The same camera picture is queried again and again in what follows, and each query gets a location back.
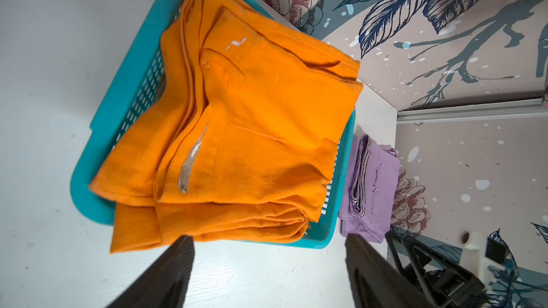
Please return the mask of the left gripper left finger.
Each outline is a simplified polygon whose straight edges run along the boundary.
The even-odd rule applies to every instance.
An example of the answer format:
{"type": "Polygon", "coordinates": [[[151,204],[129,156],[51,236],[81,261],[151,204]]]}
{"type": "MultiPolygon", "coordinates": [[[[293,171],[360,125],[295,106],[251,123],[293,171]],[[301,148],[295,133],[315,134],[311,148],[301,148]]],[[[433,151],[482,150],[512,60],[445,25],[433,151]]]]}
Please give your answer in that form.
{"type": "Polygon", "coordinates": [[[177,239],[110,307],[184,306],[195,258],[194,239],[177,239]]]}

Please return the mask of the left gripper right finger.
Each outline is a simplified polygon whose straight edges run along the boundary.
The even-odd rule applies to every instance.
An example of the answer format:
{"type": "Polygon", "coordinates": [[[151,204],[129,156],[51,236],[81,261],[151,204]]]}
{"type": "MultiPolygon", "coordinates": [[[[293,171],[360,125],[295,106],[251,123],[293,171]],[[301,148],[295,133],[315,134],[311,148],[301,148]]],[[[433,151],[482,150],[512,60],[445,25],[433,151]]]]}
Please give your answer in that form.
{"type": "Polygon", "coordinates": [[[424,294],[412,286],[369,242],[348,235],[346,259],[356,307],[431,307],[424,294]]]}

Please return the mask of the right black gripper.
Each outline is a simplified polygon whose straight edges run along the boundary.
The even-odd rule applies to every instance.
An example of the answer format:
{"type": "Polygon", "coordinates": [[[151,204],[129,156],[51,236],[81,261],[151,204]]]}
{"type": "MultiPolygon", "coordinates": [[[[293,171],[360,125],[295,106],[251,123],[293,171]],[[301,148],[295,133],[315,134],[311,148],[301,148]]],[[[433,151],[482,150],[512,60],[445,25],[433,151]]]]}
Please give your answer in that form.
{"type": "Polygon", "coordinates": [[[483,307],[485,285],[472,272],[410,236],[385,234],[398,272],[434,307],[483,307]]]}

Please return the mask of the purple pants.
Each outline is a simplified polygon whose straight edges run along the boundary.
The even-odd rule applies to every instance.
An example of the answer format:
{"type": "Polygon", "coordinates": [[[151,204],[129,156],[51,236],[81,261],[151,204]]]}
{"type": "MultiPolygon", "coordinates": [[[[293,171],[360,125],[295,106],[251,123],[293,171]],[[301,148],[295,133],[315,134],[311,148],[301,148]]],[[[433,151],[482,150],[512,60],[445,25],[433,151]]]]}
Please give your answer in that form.
{"type": "Polygon", "coordinates": [[[381,243],[390,229],[400,161],[369,135],[354,138],[339,218],[341,235],[381,243]]]}

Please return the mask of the orange pants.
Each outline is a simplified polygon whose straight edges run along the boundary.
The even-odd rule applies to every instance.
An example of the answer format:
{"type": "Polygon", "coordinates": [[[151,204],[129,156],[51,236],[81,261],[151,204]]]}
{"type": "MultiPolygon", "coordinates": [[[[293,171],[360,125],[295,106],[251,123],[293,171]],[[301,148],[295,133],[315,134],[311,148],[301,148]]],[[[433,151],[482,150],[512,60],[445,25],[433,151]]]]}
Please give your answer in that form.
{"type": "Polygon", "coordinates": [[[243,0],[185,0],[161,37],[166,87],[91,181],[111,252],[292,243],[318,222],[360,64],[243,0]]]}

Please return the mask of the teal plastic basket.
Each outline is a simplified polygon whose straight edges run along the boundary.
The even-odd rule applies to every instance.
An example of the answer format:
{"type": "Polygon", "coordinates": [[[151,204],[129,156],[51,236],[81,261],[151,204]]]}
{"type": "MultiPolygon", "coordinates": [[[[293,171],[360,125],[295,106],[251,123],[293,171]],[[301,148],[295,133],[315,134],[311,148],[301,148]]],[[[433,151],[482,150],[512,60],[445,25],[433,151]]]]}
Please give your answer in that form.
{"type": "MultiPolygon", "coordinates": [[[[98,224],[114,224],[116,204],[98,197],[88,186],[118,140],[154,104],[165,74],[161,34],[177,17],[183,1],[154,1],[91,121],[91,136],[74,168],[70,193],[76,209],[98,224]]],[[[263,0],[244,1],[265,17],[292,26],[263,0]]]]}

